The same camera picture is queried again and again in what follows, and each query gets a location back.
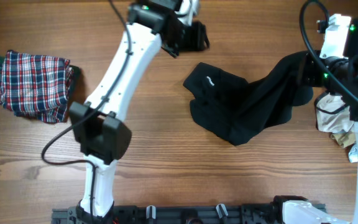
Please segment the black t-shirt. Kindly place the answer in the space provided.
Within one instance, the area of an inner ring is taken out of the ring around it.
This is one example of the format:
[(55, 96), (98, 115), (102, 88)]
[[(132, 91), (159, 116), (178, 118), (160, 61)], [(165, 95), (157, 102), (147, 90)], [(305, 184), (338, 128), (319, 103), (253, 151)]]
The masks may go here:
[(190, 101), (193, 121), (233, 146), (287, 123), (292, 109), (313, 97), (312, 87), (296, 82), (307, 55), (306, 51), (287, 55), (266, 77), (254, 82), (200, 62), (183, 82), (194, 96)]

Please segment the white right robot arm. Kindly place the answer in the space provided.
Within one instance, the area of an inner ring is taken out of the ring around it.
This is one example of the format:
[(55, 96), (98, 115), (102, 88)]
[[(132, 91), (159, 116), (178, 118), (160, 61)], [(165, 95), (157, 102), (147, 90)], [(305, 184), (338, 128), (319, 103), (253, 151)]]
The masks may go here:
[[(323, 86), (341, 96), (354, 123), (358, 152), (358, 19), (341, 14), (318, 21), (324, 34), (319, 53), (310, 51), (300, 63), (297, 85)], [(358, 165), (353, 223), (358, 223)]]

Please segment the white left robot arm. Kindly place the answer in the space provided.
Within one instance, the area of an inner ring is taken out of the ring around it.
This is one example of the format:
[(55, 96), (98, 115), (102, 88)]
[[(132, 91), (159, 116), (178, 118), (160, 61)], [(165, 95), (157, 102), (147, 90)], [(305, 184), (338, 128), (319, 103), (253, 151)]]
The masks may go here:
[(118, 50), (97, 88), (83, 104), (73, 103), (70, 119), (86, 162), (85, 194), (76, 206), (83, 223), (106, 223), (114, 207), (118, 161), (132, 132), (125, 125), (133, 94), (160, 50), (176, 58), (181, 51), (209, 48), (205, 26), (194, 21), (198, 1), (136, 1), (129, 6)]

